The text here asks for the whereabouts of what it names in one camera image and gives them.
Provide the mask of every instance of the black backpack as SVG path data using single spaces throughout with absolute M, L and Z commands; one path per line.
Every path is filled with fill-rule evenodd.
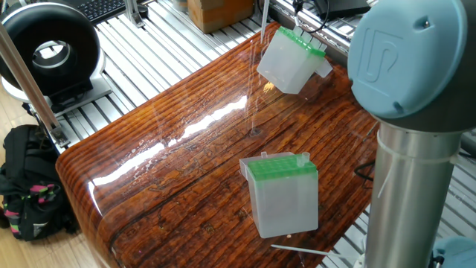
M 54 164 L 57 153 L 38 126 L 12 129 L 4 140 L 0 195 L 13 236 L 26 241 L 76 232 L 77 221 Z

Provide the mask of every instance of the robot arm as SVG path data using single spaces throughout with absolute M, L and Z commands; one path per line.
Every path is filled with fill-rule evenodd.
M 381 122 L 366 268 L 434 267 L 451 159 L 476 127 L 475 11 L 472 0 L 380 0 L 354 33 L 352 91 Z M 443 267 L 474 267 L 474 243 L 458 247 L 470 250 Z

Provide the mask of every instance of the black round device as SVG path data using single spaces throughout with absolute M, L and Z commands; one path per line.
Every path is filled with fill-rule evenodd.
M 89 78 L 100 45 L 93 25 L 80 11 L 53 2 L 14 5 L 8 11 L 2 23 L 43 95 L 61 101 L 92 89 Z M 1 59 L 0 74 L 19 88 Z

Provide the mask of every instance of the metal pole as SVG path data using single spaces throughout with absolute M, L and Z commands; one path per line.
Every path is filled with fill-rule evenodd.
M 43 94 L 39 90 L 38 85 L 2 23 L 0 23 L 0 56 L 31 101 L 31 104 L 41 118 L 47 131 L 52 134 L 61 147 L 66 146 L 69 141 L 61 130 L 60 123 L 56 117 L 54 117 L 51 108 L 46 103 L 45 97 L 43 97 Z
M 461 135 L 381 123 L 364 267 L 428 268 Z
M 145 26 L 137 7 L 137 0 L 124 0 L 124 3 L 126 4 L 127 19 L 129 19 L 138 28 Z

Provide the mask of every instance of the keyboard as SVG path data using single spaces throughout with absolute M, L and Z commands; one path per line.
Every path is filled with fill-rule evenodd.
M 77 9 L 96 25 L 125 11 L 126 5 L 124 0 L 91 0 L 77 5 Z

